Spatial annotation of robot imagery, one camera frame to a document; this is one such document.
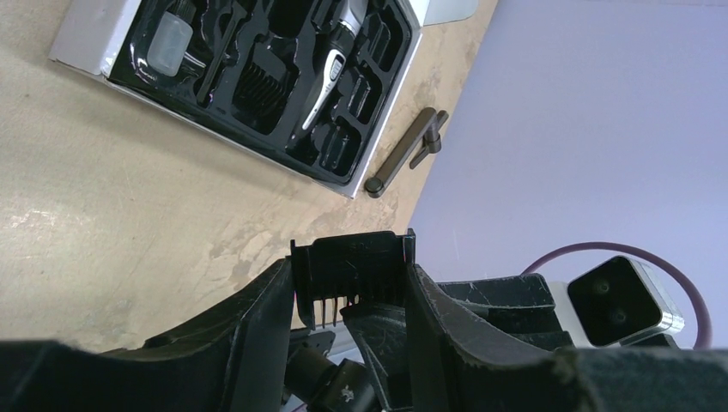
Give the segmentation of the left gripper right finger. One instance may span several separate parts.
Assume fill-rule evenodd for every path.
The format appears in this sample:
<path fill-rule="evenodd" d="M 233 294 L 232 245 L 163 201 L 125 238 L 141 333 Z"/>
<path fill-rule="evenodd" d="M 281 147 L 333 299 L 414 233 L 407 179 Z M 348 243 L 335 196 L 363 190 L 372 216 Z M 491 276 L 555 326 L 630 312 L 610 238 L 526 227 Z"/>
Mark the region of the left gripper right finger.
<path fill-rule="evenodd" d="M 407 355 L 416 411 L 724 411 L 727 353 L 562 348 L 509 336 L 408 270 Z"/>

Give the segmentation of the small black comb guard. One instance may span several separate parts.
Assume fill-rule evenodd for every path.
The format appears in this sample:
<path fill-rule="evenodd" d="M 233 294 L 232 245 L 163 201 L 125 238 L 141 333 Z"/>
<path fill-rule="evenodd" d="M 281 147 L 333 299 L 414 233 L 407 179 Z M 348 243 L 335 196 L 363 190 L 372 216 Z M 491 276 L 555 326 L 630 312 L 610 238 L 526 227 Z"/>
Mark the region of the small black comb guard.
<path fill-rule="evenodd" d="M 249 61 L 234 90 L 234 116 L 251 127 L 276 122 L 287 98 L 287 82 L 285 64 Z"/>

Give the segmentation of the medium black comb guard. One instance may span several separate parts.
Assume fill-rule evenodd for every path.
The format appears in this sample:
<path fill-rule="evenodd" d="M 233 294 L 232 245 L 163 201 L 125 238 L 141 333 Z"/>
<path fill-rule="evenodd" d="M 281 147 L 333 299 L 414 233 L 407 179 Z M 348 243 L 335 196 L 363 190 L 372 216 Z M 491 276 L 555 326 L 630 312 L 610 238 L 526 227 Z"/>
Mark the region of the medium black comb guard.
<path fill-rule="evenodd" d="M 290 242 L 290 262 L 300 321 L 310 330 L 326 324 L 326 303 L 339 310 L 373 302 L 402 306 L 407 272 L 415 264 L 416 233 L 354 233 Z"/>

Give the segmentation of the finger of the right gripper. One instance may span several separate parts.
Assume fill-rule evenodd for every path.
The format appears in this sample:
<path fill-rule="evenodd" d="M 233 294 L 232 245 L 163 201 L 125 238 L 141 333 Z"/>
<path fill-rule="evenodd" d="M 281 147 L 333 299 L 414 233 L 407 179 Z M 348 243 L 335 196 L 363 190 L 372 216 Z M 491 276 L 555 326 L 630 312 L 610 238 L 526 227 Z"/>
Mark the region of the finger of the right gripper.
<path fill-rule="evenodd" d="M 340 311 L 365 362 L 384 411 L 411 411 L 405 310 L 387 304 L 356 304 Z"/>
<path fill-rule="evenodd" d="M 449 297 L 497 329 L 537 348 L 572 345 L 556 316 L 555 300 L 539 274 L 472 282 L 440 282 Z"/>

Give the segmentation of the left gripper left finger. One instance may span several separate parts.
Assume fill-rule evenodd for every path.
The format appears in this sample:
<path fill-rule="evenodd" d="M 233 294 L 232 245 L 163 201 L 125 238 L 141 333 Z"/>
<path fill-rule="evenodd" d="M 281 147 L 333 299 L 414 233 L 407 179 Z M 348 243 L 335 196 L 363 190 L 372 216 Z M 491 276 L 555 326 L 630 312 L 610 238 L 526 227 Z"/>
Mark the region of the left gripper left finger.
<path fill-rule="evenodd" d="M 277 411 L 294 301 L 275 261 L 230 297 L 140 348 L 1 344 L 4 411 Z"/>

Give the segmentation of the white hair clipper kit box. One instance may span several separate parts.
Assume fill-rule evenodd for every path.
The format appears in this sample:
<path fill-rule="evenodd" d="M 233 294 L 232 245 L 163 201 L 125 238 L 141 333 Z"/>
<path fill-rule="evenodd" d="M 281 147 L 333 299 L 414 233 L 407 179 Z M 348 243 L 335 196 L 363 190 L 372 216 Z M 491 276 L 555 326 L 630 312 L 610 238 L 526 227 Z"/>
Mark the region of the white hair clipper kit box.
<path fill-rule="evenodd" d="M 235 146 L 250 150 L 270 161 L 273 161 L 249 148 L 204 129 L 203 127 L 176 115 L 162 106 L 143 98 L 125 88 L 111 83 L 109 76 L 112 67 L 119 55 L 122 43 L 129 32 L 131 23 L 143 1 L 74 1 L 70 4 L 68 12 L 61 24 L 58 35 L 52 45 L 49 57 L 52 61 L 63 64 L 73 70 L 82 72 L 94 79 L 104 82 L 124 94 L 144 101 L 152 106 L 169 113 L 197 128 L 207 131 Z M 324 181 L 313 179 L 346 197 L 355 197 L 359 190 L 364 190 L 364 184 L 372 176 L 367 175 L 368 165 L 373 158 L 374 151 L 379 143 L 385 124 L 390 117 L 395 100 L 401 90 L 403 81 L 414 60 L 416 51 L 422 38 L 422 29 L 425 26 L 462 21 L 471 17 L 476 9 L 475 1 L 397 1 L 405 10 L 413 27 L 413 41 L 408 54 L 407 63 L 401 71 L 401 83 L 397 87 L 391 101 L 387 104 L 385 118 L 379 127 L 379 134 L 373 142 L 366 162 L 363 164 L 358 177 L 346 186 L 335 186 Z"/>

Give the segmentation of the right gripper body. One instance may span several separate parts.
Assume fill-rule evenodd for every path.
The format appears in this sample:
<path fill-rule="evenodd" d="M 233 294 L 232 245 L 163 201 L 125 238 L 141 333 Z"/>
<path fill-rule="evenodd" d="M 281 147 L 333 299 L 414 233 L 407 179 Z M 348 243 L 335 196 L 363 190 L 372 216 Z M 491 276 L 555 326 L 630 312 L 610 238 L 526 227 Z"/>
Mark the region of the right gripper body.
<path fill-rule="evenodd" d="M 345 330 L 293 330 L 283 411 L 380 411 L 353 338 Z"/>

